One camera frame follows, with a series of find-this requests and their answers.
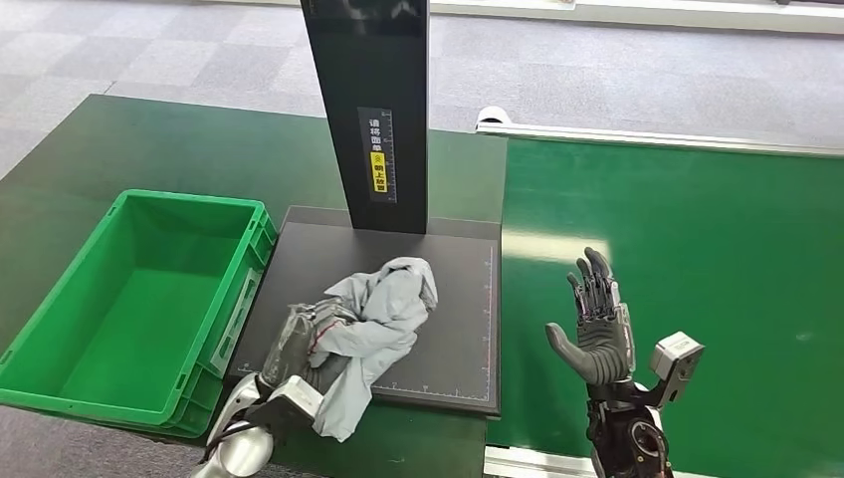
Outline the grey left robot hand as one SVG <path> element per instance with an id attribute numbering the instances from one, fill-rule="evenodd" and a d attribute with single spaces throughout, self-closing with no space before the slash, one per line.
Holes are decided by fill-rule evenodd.
<path id="1" fill-rule="evenodd" d="M 320 394 L 326 394 L 345 369 L 348 357 L 316 351 L 318 334 L 330 325 L 351 325 L 359 321 L 341 298 L 323 299 L 315 304 L 293 304 L 270 347 L 259 377 L 271 388 L 292 375 L 301 377 Z"/>

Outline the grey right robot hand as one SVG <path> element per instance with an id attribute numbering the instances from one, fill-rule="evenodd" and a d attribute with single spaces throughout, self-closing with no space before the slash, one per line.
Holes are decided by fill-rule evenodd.
<path id="1" fill-rule="evenodd" d="M 624 381 L 635 370 L 635 345 L 619 284 L 606 258 L 591 247 L 576 266 L 580 276 L 566 276 L 576 310 L 576 340 L 570 341 L 559 324 L 547 323 L 548 342 L 586 384 Z"/>

